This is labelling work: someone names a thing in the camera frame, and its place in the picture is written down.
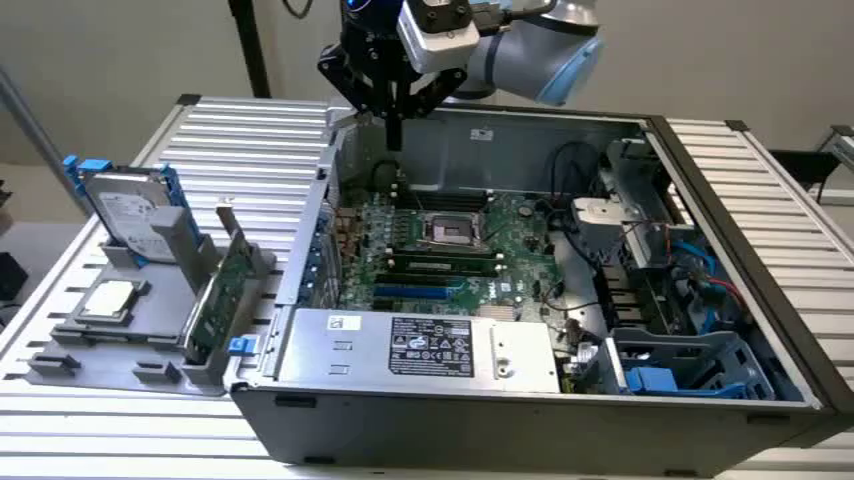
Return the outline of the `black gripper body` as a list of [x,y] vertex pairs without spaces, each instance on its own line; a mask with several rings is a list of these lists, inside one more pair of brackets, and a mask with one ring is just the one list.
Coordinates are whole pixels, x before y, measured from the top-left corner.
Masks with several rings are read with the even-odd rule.
[[397,34],[402,2],[340,1],[338,6],[346,86],[366,101],[404,101],[420,75],[410,68]]

